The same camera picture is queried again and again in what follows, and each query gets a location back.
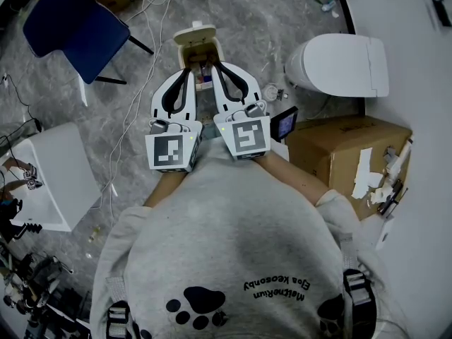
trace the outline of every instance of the toilet lid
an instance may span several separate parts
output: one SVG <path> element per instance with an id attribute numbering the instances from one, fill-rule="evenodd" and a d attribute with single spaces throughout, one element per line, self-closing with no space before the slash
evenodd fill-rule
<path id="1" fill-rule="evenodd" d="M 325 34 L 304 50 L 306 75 L 320 91 L 340 97 L 385 97 L 389 94 L 383 42 L 373 37 Z"/>
<path id="2" fill-rule="evenodd" d="M 196 24 L 192 28 L 180 30 L 174 34 L 174 41 L 178 45 L 193 45 L 215 37 L 216 29 L 214 25 Z"/>

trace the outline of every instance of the black cable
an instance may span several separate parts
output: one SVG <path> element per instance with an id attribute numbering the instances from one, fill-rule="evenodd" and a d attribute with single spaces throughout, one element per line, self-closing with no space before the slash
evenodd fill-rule
<path id="1" fill-rule="evenodd" d="M 3 198 L 5 196 L 5 186 L 6 186 L 6 179 L 5 179 L 5 175 L 3 174 L 2 171 L 0 171 L 1 176 L 3 177 L 3 188 L 1 189 L 1 199 L 0 199 L 0 205 L 3 202 Z"/>
<path id="2" fill-rule="evenodd" d="M 9 74 L 7 74 L 7 75 L 6 75 L 6 78 L 9 79 L 10 82 L 11 82 L 11 84 L 13 85 L 14 90 L 16 91 L 17 98 L 19 99 L 19 102 L 20 102 L 23 106 L 27 107 L 28 115 L 30 116 L 30 118 L 31 118 L 31 119 L 34 119 L 34 120 L 36 121 L 36 118 L 34 118 L 34 116 L 32 116 L 31 113 L 30 113 L 30 105 L 27 105 L 27 104 L 25 104 L 24 102 L 22 102 L 22 100 L 21 100 L 21 98 L 20 98 L 20 95 L 19 95 L 19 92 L 17 91 L 16 84 L 14 84 L 12 77 L 11 77 Z"/>
<path id="3" fill-rule="evenodd" d="M 0 137 L 0 138 L 3 138 L 3 137 L 11 137 L 15 132 L 19 131 L 19 130 L 20 130 L 23 126 L 25 126 L 29 121 L 37 121 L 37 119 L 32 118 L 32 119 L 29 119 L 29 120 L 23 122 L 23 124 L 22 124 L 19 128 L 17 128 L 13 133 L 10 133 L 10 134 L 7 135 L 7 136 L 2 136 L 2 137 Z"/>

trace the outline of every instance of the blue chair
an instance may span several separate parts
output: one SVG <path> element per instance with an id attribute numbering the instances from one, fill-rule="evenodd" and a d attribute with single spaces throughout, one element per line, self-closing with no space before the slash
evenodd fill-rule
<path id="1" fill-rule="evenodd" d="M 154 54 L 96 0 L 39 0 L 23 26 L 23 33 L 35 56 L 61 50 L 87 84 L 93 81 L 126 84 L 99 73 L 127 40 Z"/>

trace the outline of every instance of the backpack strap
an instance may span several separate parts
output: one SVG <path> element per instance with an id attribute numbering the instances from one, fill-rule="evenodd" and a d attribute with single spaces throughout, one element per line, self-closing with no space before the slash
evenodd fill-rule
<path id="1" fill-rule="evenodd" d="M 126 285 L 123 277 L 107 278 L 108 293 L 114 304 L 107 312 L 107 339 L 139 339 L 138 326 L 133 322 L 127 304 Z"/>
<path id="2" fill-rule="evenodd" d="M 343 255 L 344 338 L 371 339 L 376 328 L 376 301 L 371 282 L 358 270 L 352 234 L 342 234 Z"/>

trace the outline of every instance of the small screen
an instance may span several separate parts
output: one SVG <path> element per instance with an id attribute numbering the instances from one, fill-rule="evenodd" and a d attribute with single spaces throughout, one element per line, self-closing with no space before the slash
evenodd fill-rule
<path id="1" fill-rule="evenodd" d="M 286 135 L 288 135 L 293 127 L 294 124 L 294 115 L 291 114 L 290 116 L 281 119 L 280 120 L 280 128 L 278 130 L 278 135 L 279 137 L 284 137 Z"/>

